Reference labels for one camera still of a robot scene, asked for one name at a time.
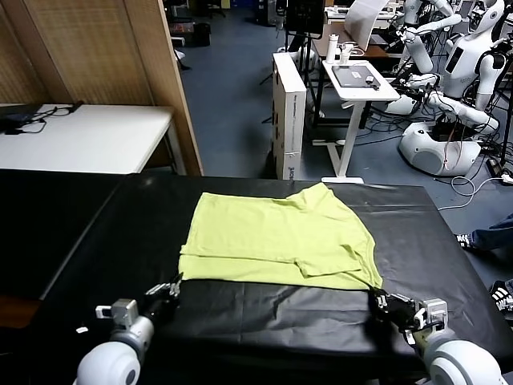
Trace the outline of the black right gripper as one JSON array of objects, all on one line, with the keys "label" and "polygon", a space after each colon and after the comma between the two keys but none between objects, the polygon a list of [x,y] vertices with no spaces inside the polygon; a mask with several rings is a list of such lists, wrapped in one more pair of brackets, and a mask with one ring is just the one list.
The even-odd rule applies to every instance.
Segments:
[{"label": "black right gripper", "polygon": [[378,307],[381,319],[392,322],[400,331],[413,330],[418,322],[414,320],[417,313],[413,299],[401,294],[385,294],[379,288],[369,289],[370,307]]}]

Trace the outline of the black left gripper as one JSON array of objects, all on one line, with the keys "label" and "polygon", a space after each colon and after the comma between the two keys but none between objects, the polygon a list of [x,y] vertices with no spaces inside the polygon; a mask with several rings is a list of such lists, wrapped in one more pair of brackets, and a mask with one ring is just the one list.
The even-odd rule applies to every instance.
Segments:
[{"label": "black left gripper", "polygon": [[160,283],[147,290],[143,300],[143,316],[152,322],[164,322],[178,306],[183,274],[178,273],[171,282]]}]

